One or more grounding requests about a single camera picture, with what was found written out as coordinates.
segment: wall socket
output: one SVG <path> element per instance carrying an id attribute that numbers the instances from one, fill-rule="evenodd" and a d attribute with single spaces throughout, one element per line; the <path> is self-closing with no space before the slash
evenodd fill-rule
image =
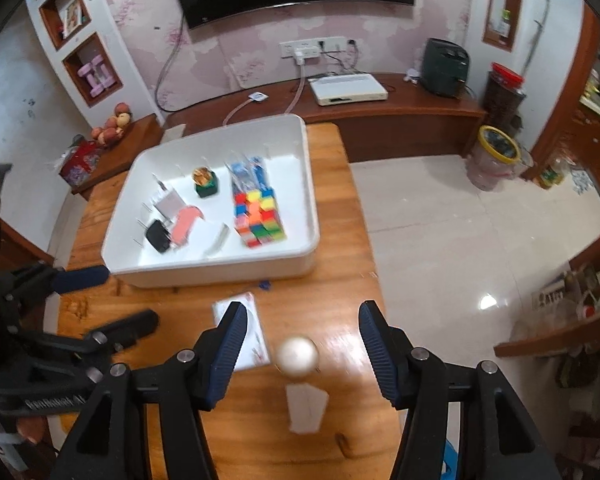
<path id="1" fill-rule="evenodd" d="M 313 38 L 312 40 L 284 41 L 283 43 L 280 43 L 281 57 L 293 57 L 294 50 L 297 48 L 301 48 L 309 54 L 305 55 L 305 57 L 320 57 L 320 41 L 324 42 L 325 52 L 342 52 L 347 49 L 347 38 L 344 38 L 343 36 Z M 314 55 L 314 49 L 317 49 L 317 56 Z"/>

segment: tv stand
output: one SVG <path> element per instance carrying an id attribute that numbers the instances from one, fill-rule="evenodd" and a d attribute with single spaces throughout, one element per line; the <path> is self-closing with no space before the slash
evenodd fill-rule
<path id="1" fill-rule="evenodd" d="M 319 106 L 311 88 L 306 86 L 293 113 L 307 124 L 335 123 L 349 162 L 468 153 L 485 114 L 472 97 L 438 97 L 421 86 L 404 82 L 402 74 L 374 76 L 389 91 L 386 101 Z M 255 91 L 267 94 L 269 99 L 245 106 L 231 123 L 281 114 L 297 88 L 298 80 L 283 81 L 203 101 L 171 114 L 165 127 L 186 124 L 184 135 L 217 128 L 231 110 Z"/>

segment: bottle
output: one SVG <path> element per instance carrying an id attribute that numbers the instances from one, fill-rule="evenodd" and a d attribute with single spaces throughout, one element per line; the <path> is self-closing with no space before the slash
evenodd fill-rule
<path id="1" fill-rule="evenodd" d="M 554 156 L 553 160 L 549 162 L 546 169 L 540 173 L 538 177 L 538 184 L 544 189 L 549 189 L 552 186 L 558 186 L 564 180 L 564 177 L 569 171 L 569 164 L 567 161 L 560 157 Z"/>
<path id="2" fill-rule="evenodd" d="M 500 38 L 506 40 L 511 33 L 511 11 L 507 9 L 502 10 L 502 18 L 500 20 Z"/>

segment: screw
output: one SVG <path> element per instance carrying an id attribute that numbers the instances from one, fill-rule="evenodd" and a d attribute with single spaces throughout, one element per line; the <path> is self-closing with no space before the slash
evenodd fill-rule
<path id="1" fill-rule="evenodd" d="M 193 350 L 180 350 L 178 355 L 176 356 L 178 361 L 181 363 L 188 363 L 196 356 L 196 353 Z"/>
<path id="2" fill-rule="evenodd" d="M 498 371 L 498 365 L 493 361 L 482 361 L 480 367 L 488 374 L 494 374 Z"/>
<path id="3" fill-rule="evenodd" d="M 114 377 L 120 377 L 120 375 L 122 375 L 125 372 L 126 372 L 126 366 L 123 365 L 122 363 L 115 364 L 109 369 L 109 373 L 111 375 L 113 375 Z"/>
<path id="4" fill-rule="evenodd" d="M 426 361 L 429 359 L 429 351 L 426 348 L 416 347 L 411 350 L 411 356 L 418 361 Z"/>
<path id="5" fill-rule="evenodd" d="M 99 383 L 104 377 L 102 372 L 97 368 L 89 368 L 86 373 L 87 377 L 90 378 L 94 383 Z"/>
<path id="6" fill-rule="evenodd" d="M 104 343 L 107 342 L 107 336 L 102 332 L 94 332 L 91 334 L 91 337 L 93 337 L 99 345 L 104 345 Z"/>

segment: yellow lid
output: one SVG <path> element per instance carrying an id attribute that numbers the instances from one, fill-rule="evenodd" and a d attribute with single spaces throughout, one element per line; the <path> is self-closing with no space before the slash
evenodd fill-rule
<path id="1" fill-rule="evenodd" d="M 513 149 L 516 150 L 516 156 L 513 158 L 509 158 L 506 155 L 498 152 L 493 146 L 490 145 L 487 140 L 486 133 L 487 132 L 495 132 L 498 135 L 502 136 L 507 142 L 509 142 Z M 500 162 L 504 162 L 505 164 L 515 164 L 520 161 L 520 148 L 518 147 L 518 143 L 509 137 L 505 132 L 494 128 L 493 126 L 487 126 L 486 124 L 480 128 L 478 131 L 478 140 L 482 147 L 489 153 L 491 156 L 499 160 Z"/>

